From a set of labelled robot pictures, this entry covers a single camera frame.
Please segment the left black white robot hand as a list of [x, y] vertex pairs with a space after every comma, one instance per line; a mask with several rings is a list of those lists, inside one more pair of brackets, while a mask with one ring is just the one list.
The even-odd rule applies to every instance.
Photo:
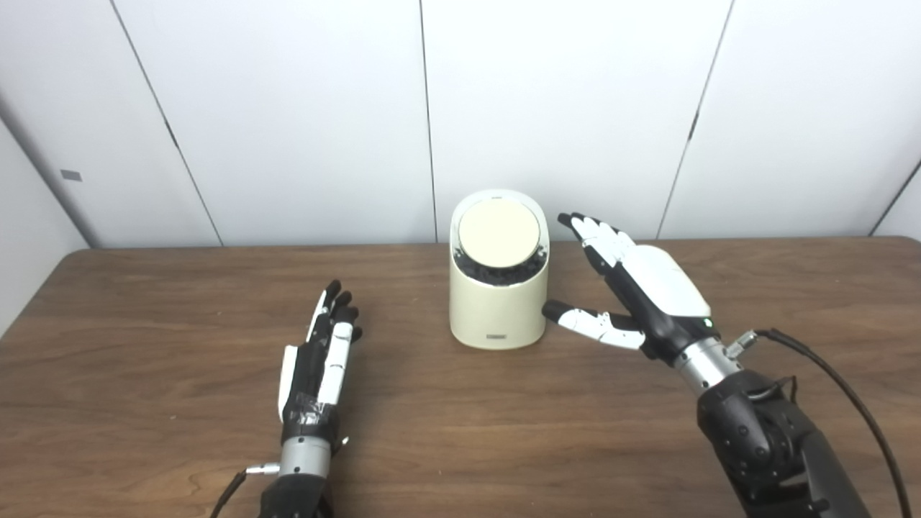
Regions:
[[307, 437], [341, 442], [339, 403], [352, 345], [364, 334], [353, 295], [338, 279], [323, 289], [301, 345], [287, 345], [278, 393], [281, 442]]

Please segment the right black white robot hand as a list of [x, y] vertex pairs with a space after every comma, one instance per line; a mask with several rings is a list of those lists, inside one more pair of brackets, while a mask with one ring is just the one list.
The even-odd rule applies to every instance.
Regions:
[[557, 219], [579, 240], [589, 265], [626, 314], [547, 299], [542, 307], [547, 320], [606, 345], [640, 350], [670, 366], [691, 345], [720, 338], [710, 305], [670, 253], [638, 245], [626, 232], [594, 217], [573, 212]]

